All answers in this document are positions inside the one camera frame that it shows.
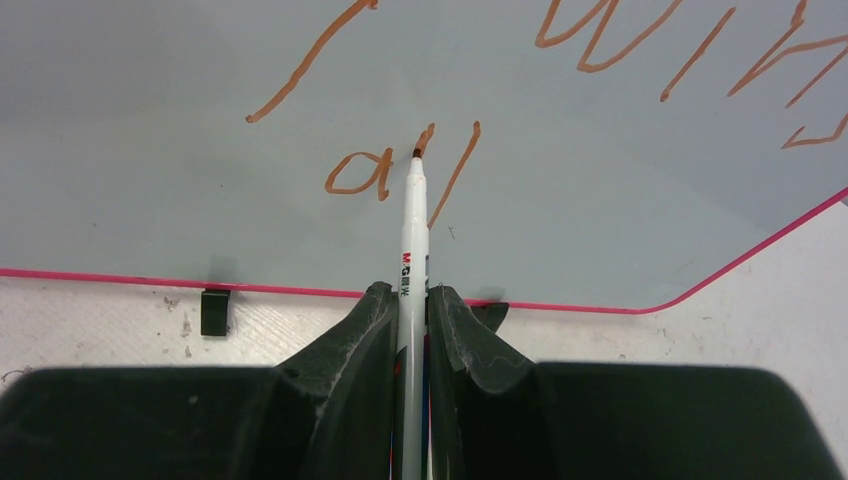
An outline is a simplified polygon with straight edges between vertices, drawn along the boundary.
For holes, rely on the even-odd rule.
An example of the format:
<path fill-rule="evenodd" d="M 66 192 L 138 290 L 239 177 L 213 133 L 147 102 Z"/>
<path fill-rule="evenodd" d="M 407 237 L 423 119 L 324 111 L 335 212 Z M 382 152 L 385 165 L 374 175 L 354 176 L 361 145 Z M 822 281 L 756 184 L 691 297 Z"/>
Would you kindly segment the red and white marker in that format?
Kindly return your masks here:
<path fill-rule="evenodd" d="M 392 477 L 424 479 L 427 455 L 425 376 L 429 228 L 423 149 L 416 147 L 406 176 L 401 260 L 398 275 L 396 386 Z"/>

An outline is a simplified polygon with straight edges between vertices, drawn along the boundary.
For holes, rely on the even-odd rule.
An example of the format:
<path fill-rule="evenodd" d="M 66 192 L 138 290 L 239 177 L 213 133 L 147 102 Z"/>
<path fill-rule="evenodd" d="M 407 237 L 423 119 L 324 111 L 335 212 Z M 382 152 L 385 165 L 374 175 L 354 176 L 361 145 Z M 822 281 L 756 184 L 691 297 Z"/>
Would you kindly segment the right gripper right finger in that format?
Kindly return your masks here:
<path fill-rule="evenodd" d="M 437 479 L 839 479 L 799 396 L 741 367 L 536 363 L 428 298 Z"/>

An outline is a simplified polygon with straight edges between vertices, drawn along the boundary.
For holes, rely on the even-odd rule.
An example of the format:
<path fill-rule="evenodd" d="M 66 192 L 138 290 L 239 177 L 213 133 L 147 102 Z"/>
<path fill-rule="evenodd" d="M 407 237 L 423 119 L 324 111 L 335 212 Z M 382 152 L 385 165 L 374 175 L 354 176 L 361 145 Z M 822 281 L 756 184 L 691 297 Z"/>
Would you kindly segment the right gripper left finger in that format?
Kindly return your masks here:
<path fill-rule="evenodd" d="M 5 479 L 389 479 L 398 302 L 276 366 L 56 368 L 1 398 Z"/>

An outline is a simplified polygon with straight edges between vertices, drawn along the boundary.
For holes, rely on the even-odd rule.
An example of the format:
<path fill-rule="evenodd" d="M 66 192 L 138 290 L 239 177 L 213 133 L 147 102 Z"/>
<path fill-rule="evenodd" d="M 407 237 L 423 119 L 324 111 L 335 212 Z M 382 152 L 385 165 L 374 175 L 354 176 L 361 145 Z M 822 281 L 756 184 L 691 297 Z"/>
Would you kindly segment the pink framed whiteboard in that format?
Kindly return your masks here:
<path fill-rule="evenodd" d="M 843 1 L 5 1 L 1 271 L 680 301 L 847 189 Z"/>

